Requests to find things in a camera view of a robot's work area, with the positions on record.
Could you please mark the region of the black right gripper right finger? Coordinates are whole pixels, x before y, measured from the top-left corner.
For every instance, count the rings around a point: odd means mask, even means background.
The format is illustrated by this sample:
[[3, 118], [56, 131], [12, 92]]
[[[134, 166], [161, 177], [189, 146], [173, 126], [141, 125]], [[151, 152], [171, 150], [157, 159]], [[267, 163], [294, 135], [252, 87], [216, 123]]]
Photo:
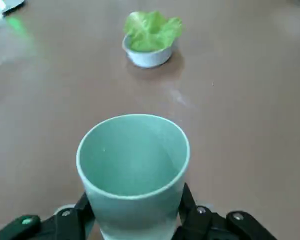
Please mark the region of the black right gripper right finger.
[[183, 187], [178, 213], [181, 225], [174, 233], [176, 240], [276, 240], [245, 211], [231, 211], [222, 217], [197, 205], [187, 184]]

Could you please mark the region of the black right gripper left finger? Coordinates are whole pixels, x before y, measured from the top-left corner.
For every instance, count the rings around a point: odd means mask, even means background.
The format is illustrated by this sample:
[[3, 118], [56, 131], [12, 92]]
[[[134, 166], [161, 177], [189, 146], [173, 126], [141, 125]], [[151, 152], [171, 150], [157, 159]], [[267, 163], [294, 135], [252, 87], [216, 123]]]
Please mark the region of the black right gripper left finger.
[[0, 230], [0, 240], [86, 240], [95, 216], [84, 193], [73, 207], [41, 220], [38, 215], [19, 216]]

